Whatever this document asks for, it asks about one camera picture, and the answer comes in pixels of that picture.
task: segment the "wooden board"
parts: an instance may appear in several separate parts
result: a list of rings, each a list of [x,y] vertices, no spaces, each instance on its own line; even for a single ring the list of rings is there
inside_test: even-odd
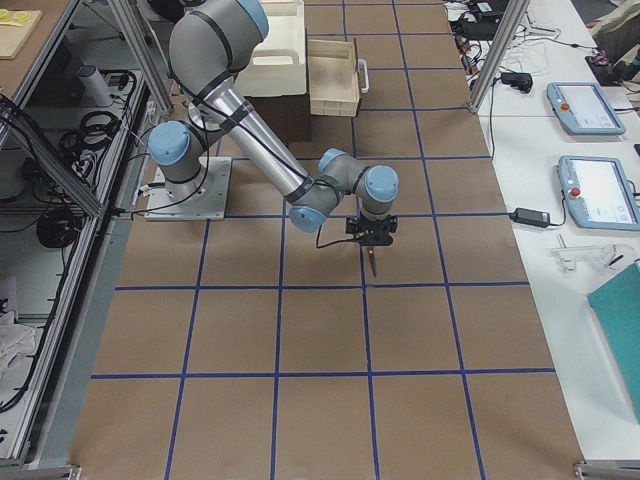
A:
[[[11,60],[16,58],[22,45],[27,41],[40,17],[42,17],[40,10],[27,11],[31,13],[31,18],[24,23],[23,27],[0,25],[0,59]]]

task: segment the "blue joint cap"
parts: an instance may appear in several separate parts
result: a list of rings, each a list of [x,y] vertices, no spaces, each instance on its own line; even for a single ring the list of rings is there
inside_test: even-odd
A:
[[[315,208],[306,205],[296,205],[289,210],[291,222],[306,233],[313,233],[320,228],[327,217]]]
[[[189,148],[189,130],[180,122],[161,123],[149,135],[149,151],[153,159],[163,167],[177,163]]]
[[[367,170],[364,185],[367,193],[377,202],[393,201],[398,195],[400,178],[396,171],[386,165],[377,165]]]
[[[237,0],[242,8],[244,8],[245,12],[249,14],[251,19],[260,30],[260,35],[262,35],[262,39],[267,38],[269,34],[269,21],[267,20],[267,15],[264,13],[264,9],[258,0]]]
[[[348,155],[347,152],[343,152],[342,150],[338,150],[337,148],[330,148],[318,162],[318,171],[320,173],[324,173],[325,169],[329,166],[329,164],[333,161],[334,158],[338,158],[341,155]]]

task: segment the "tablet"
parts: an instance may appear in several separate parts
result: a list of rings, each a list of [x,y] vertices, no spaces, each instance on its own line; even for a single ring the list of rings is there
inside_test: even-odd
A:
[[[547,98],[569,133],[622,135],[626,131],[597,83],[550,83]]]
[[[564,156],[558,174],[567,209],[578,226],[640,230],[639,210],[620,160]]]

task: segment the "metal base plate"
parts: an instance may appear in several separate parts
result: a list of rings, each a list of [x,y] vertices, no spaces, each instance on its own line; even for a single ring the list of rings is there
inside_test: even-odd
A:
[[[207,165],[207,157],[200,157],[202,166]],[[178,205],[162,208],[144,214],[147,220],[223,220],[227,206],[229,179],[231,178],[231,157],[210,157],[205,192],[194,195],[189,200]],[[158,168],[154,182],[164,182],[164,175]],[[151,191],[148,209],[171,205],[176,201],[171,198],[164,188]]]

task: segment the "gray floor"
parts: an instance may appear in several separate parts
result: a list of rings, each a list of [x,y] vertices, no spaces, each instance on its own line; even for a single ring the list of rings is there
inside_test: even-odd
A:
[[[609,0],[571,0],[582,20],[591,22],[613,11],[616,6]]]

